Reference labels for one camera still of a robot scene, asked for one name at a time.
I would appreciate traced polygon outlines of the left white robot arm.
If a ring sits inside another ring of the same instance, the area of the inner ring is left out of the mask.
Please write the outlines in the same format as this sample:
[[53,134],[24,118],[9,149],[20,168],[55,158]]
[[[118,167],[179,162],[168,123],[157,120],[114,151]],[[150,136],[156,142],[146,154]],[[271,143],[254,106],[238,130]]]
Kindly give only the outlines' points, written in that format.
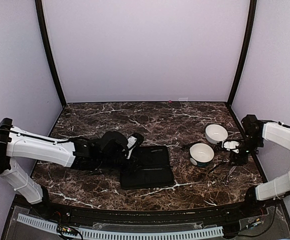
[[10,118],[0,122],[0,177],[6,180],[45,218],[56,213],[48,191],[34,182],[17,163],[17,158],[49,162],[79,171],[118,168],[133,172],[138,161],[132,153],[144,141],[139,133],[125,137],[118,131],[107,131],[102,137],[82,136],[57,139],[24,131],[13,126]]

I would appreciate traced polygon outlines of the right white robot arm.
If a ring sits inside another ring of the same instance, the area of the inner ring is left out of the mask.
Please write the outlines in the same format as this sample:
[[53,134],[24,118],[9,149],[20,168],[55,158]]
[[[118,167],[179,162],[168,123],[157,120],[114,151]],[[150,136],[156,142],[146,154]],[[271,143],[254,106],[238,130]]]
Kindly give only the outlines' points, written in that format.
[[[244,139],[224,140],[216,145],[230,152],[229,164],[242,166],[249,155],[264,147],[264,141],[272,142],[290,151],[290,126],[280,121],[260,120],[248,114],[241,120],[246,137]],[[260,208],[260,202],[280,199],[290,195],[290,170],[266,183],[250,187],[240,205],[240,213],[251,217]]]

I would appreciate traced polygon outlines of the black zippered tool case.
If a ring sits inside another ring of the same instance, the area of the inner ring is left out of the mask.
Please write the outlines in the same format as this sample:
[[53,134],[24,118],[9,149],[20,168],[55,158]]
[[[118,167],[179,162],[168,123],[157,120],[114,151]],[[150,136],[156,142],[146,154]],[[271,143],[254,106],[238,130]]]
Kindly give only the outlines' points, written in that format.
[[120,172],[123,190],[161,188],[174,183],[169,150],[164,145],[141,146],[132,151],[134,165]]

